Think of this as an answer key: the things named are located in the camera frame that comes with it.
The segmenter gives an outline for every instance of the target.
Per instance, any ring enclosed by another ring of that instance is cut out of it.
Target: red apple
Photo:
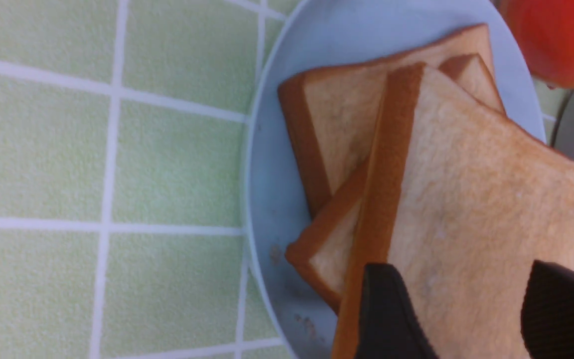
[[[531,73],[574,88],[574,0],[502,0],[499,10]]]

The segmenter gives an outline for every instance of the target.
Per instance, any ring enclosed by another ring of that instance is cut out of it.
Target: white grout
[[[114,61],[112,64],[112,90],[110,113],[108,118],[108,139],[105,157],[105,175],[103,180],[103,202],[101,211],[101,234],[99,252],[94,279],[94,308],[92,337],[90,340],[90,359],[101,356],[101,338],[103,330],[103,304],[105,302],[105,274],[108,268],[110,252],[110,223],[112,222],[112,196],[114,195],[114,175],[116,173],[117,147],[119,141],[119,118],[121,117],[121,77],[125,53],[126,27],[130,0],[119,0],[117,11],[117,32],[114,41]]]
[[[261,0],[261,8],[267,8],[267,0]],[[263,70],[263,59],[265,56],[265,14],[264,12],[258,13],[258,39],[256,41],[256,85],[260,81],[260,74]]]
[[[553,116],[549,115],[549,114],[545,114],[542,112],[542,117],[544,118],[544,120],[547,121],[553,121],[553,122],[557,122],[558,119],[554,118]]]
[[[239,286],[239,307],[238,317],[236,320],[236,350],[234,351],[234,359],[241,359],[242,356],[242,343],[245,334],[245,304],[247,299],[247,285],[248,285],[248,266],[249,260],[247,251],[243,250],[241,261],[241,283]]]
[[[77,222],[39,218],[0,217],[0,229],[54,230],[61,232],[101,232],[99,222]],[[218,227],[202,225],[162,225],[141,223],[109,223],[110,233],[173,234],[195,236],[242,236],[240,227]]]
[[[239,227],[207,227],[200,225],[161,225],[138,223],[112,223],[110,232],[113,233],[143,233],[143,234],[192,234],[197,236],[228,236],[243,235]]]
[[[64,230],[99,232],[100,223],[34,218],[0,218],[0,229]]]
[[[221,110],[217,109],[216,107],[201,105],[195,102],[180,100],[178,98],[170,98],[166,96],[155,95],[153,93],[146,93],[134,89],[122,88],[121,97],[125,98],[126,100],[133,100],[137,102],[142,102],[144,104],[166,107],[169,109],[174,109],[182,112],[191,112],[203,116],[219,118],[221,120],[228,120],[235,122],[245,121],[245,115],[239,112]]]
[[[264,14],[264,16],[275,18],[276,20],[285,21],[285,19],[287,19],[287,16],[285,16],[284,14],[274,9],[269,9],[269,7],[262,7],[255,2],[251,2],[248,0],[225,0],[225,1],[231,2],[232,4],[236,4],[238,6],[244,7],[245,9],[257,12],[259,14],[262,13]]]
[[[120,359],[191,359],[204,358],[212,355],[227,354],[234,352],[238,347],[242,350],[256,350],[283,345],[280,338],[260,339],[258,341],[243,342],[240,345],[230,343],[228,345],[219,345],[206,348],[194,348],[186,350],[174,350],[173,352],[152,353],[136,357],[121,357]]]
[[[77,79],[76,77],[61,75],[50,71],[40,70],[30,66],[0,61],[0,75],[18,80],[29,80],[42,84],[50,84],[62,88],[87,91],[99,95],[110,95],[110,85],[102,82]]]
[[[78,79],[69,75],[62,75],[61,73],[54,73],[38,68],[23,66],[19,64],[7,63],[0,61],[0,75],[10,77],[12,79],[27,80],[38,82],[40,84],[48,84],[58,86],[61,88],[74,89],[77,91],[86,91],[89,93],[96,93],[105,96],[118,96],[126,100],[142,102],[154,106],[166,107],[176,111],[190,112],[200,114],[203,116],[210,116],[219,118],[221,120],[244,122],[245,115],[239,112],[227,111],[217,109],[208,105],[197,104],[190,101],[180,100],[177,98],[170,98],[167,96],[156,95],[153,93],[146,93],[134,89],[123,88],[121,82],[118,84],[116,81],[116,71],[123,70],[123,59],[113,66],[112,69],[112,85],[104,82],[98,82],[87,79]]]

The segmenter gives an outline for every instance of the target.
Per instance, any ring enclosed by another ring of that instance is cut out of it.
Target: white bread
[[[505,114],[495,82],[478,54],[448,59],[440,70],[474,98]],[[363,162],[285,252],[287,261],[336,313],[366,177],[367,164]]]
[[[533,260],[574,270],[574,162],[426,64],[382,98],[332,358],[354,357],[367,263],[400,271],[438,357],[528,358]]]
[[[430,45],[360,64],[317,68],[280,85],[278,95],[312,216],[369,155],[386,74],[424,61],[480,54],[490,74],[493,56],[485,24]]]

